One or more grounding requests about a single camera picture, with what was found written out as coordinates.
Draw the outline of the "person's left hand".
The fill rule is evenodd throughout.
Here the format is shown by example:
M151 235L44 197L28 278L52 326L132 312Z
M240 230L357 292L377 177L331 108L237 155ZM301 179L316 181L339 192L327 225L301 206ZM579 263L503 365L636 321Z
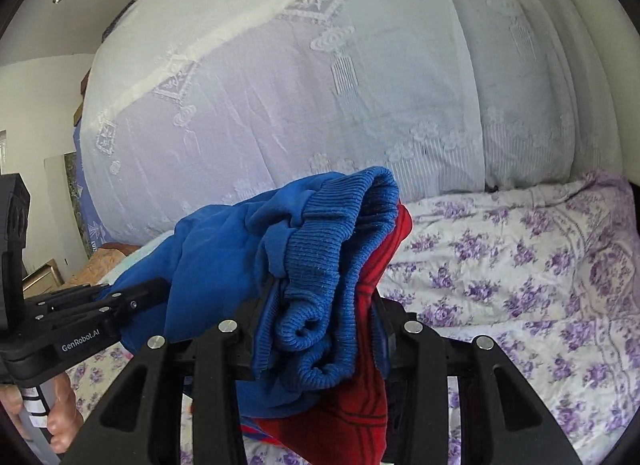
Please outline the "person's left hand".
M55 454L63 454L72 444L84 419L77 410L76 396L66 373L53 378L55 401L47 421L47 431L51 434L50 447ZM1 403L17 431L24 439L28 434L18 415L23 410L23 399L14 385L1 386Z

